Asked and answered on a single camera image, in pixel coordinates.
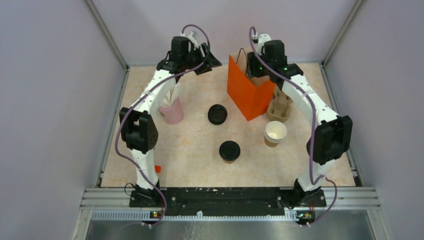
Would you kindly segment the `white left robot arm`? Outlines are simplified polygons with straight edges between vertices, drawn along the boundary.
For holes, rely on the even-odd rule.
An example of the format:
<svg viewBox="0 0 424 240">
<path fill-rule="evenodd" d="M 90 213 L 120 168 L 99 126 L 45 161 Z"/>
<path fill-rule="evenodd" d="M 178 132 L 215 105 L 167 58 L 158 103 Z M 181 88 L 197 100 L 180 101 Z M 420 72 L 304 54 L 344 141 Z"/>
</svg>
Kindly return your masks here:
<svg viewBox="0 0 424 240">
<path fill-rule="evenodd" d="M 134 192 L 149 207 L 160 202 L 159 178 L 155 171 L 154 148 L 159 133 L 153 116 L 167 93 L 179 79 L 190 72 L 200 75 L 222 64 L 211 53 L 210 42 L 197 45 L 192 37 L 175 36 L 171 49 L 156 66 L 151 81 L 130 107 L 119 112 L 119 132 L 136 166 L 137 180 Z"/>
</svg>

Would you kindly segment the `black coffee cup lid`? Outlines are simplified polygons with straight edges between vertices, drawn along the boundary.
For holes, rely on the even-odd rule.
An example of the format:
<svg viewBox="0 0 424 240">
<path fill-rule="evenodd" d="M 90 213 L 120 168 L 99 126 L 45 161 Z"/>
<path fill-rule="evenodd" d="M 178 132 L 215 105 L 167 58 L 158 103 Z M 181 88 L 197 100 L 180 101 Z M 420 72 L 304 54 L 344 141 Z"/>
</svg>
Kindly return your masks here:
<svg viewBox="0 0 424 240">
<path fill-rule="evenodd" d="M 220 145 L 218 153 L 222 159 L 238 159 L 241 148 L 235 141 L 228 140 Z"/>
</svg>

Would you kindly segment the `single cardboard cup carrier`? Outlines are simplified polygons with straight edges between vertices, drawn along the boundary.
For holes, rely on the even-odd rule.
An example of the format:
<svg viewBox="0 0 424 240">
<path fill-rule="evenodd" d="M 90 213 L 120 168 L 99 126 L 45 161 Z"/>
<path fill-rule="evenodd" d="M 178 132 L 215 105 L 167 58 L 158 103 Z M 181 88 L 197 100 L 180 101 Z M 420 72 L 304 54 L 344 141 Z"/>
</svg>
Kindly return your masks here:
<svg viewBox="0 0 424 240">
<path fill-rule="evenodd" d="M 259 87 L 262 84 L 269 82 L 270 78 L 269 76 L 265 75 L 262 77 L 249 77 L 248 80 L 255 86 L 255 87 Z"/>
</svg>

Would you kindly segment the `orange paper bag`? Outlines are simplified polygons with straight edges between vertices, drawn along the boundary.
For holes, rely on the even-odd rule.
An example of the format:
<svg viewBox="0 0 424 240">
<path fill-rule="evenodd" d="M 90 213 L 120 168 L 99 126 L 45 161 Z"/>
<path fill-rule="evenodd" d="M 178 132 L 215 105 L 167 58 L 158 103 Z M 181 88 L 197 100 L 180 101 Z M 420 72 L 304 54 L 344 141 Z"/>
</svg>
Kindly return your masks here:
<svg viewBox="0 0 424 240">
<path fill-rule="evenodd" d="M 264 114 L 273 96 L 275 84 L 270 80 L 255 87 L 246 74 L 249 48 L 240 48 L 229 55 L 227 93 L 246 121 Z"/>
</svg>

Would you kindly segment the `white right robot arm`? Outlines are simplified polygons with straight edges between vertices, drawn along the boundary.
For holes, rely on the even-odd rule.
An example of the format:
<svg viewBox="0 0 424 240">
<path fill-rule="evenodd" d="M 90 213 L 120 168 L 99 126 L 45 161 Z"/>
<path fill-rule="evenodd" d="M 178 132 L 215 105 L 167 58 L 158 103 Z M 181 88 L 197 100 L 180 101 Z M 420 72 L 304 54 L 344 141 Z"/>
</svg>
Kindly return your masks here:
<svg viewBox="0 0 424 240">
<path fill-rule="evenodd" d="M 303 70 L 297 64 L 287 62 L 281 40 L 259 36 L 250 40 L 250 46 L 248 74 L 268 76 L 311 125 L 311 136 L 306 145 L 308 168 L 295 180 L 293 188 L 294 202 L 307 206 L 330 168 L 350 148 L 353 121 L 348 115 L 342 116 L 331 109 L 312 88 Z"/>
</svg>

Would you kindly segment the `brown paper coffee cup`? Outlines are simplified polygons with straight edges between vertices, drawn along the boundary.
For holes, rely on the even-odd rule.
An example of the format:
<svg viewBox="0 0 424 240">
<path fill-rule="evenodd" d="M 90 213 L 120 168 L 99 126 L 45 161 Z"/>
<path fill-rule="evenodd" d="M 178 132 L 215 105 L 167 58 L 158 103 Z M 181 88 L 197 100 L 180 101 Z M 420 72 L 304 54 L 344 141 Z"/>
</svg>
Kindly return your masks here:
<svg viewBox="0 0 424 240">
<path fill-rule="evenodd" d="M 226 164 L 233 164 L 233 163 L 236 162 L 237 159 L 226 159 L 226 158 L 223 158 L 222 160 Z"/>
</svg>

